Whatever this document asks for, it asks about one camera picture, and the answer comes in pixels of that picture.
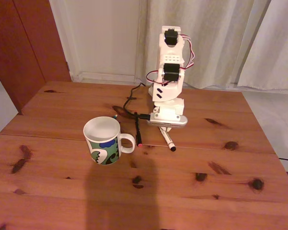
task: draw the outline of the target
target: floor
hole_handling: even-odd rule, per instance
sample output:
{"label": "floor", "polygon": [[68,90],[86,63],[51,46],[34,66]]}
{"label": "floor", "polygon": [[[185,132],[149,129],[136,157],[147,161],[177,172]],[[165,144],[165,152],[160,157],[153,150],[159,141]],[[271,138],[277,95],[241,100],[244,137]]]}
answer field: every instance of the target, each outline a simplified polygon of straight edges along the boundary
{"label": "floor", "polygon": [[[288,94],[243,92],[243,95],[278,157],[288,159]],[[288,161],[281,162],[288,172]]]}

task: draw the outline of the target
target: wooden door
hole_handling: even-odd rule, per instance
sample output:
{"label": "wooden door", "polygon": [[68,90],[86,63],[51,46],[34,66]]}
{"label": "wooden door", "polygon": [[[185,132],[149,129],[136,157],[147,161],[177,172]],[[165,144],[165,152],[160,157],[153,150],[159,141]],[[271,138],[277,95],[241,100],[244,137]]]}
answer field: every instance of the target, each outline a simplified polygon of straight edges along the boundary
{"label": "wooden door", "polygon": [[71,78],[49,1],[0,0],[0,81],[17,110],[52,80]]}

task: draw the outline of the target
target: baseboard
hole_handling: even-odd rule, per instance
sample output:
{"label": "baseboard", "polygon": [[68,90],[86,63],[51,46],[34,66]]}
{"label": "baseboard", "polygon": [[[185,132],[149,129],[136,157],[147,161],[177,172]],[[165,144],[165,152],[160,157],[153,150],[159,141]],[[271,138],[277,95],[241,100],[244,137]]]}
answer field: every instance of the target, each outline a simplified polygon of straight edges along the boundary
{"label": "baseboard", "polygon": [[91,79],[101,81],[122,81],[122,82],[134,83],[134,76],[132,75],[81,72],[78,76],[82,81],[85,79]]}

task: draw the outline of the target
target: marker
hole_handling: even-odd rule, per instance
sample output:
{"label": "marker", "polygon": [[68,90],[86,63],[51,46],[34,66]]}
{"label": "marker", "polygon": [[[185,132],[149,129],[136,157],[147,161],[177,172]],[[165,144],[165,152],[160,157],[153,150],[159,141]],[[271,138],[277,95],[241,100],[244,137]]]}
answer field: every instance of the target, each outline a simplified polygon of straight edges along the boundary
{"label": "marker", "polygon": [[139,118],[135,118],[135,129],[136,129],[136,135],[135,135],[135,140],[136,140],[136,145],[138,147],[142,147],[142,139],[141,139],[141,133],[140,133],[140,125],[139,125]]}
{"label": "marker", "polygon": [[169,149],[172,152],[174,152],[176,150],[176,147],[175,147],[172,139],[169,137],[167,131],[163,130],[161,127],[159,127],[159,129],[160,129],[160,132],[161,132],[162,136],[164,137],[165,141],[167,142]]}

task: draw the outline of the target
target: mug rim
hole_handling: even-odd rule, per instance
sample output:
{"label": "mug rim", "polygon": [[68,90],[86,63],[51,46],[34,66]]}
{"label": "mug rim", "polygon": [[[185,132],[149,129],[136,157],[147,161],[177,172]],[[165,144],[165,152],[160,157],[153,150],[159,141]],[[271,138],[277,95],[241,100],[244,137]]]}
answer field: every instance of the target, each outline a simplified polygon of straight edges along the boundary
{"label": "mug rim", "polygon": [[[88,137],[86,136],[85,132],[84,132],[85,126],[86,126],[89,122],[91,122],[92,120],[98,119],[98,118],[106,118],[106,119],[110,118],[110,119],[113,119],[113,120],[116,122],[116,124],[119,125],[119,130],[118,130],[117,134],[114,135],[113,137],[111,137],[110,139],[103,140],[103,141],[96,141],[96,140],[92,140],[92,139],[88,138]],[[94,118],[92,118],[91,120],[89,120],[88,122],[86,122],[86,124],[85,124],[84,127],[83,127],[84,137],[85,137],[86,139],[88,139],[89,141],[94,142],[94,143],[106,143],[106,142],[114,139],[115,137],[117,137],[119,133],[120,133],[120,124],[119,124],[119,122],[118,122],[116,119],[114,119],[113,117],[110,117],[110,116],[98,116],[98,117],[94,117]]]}

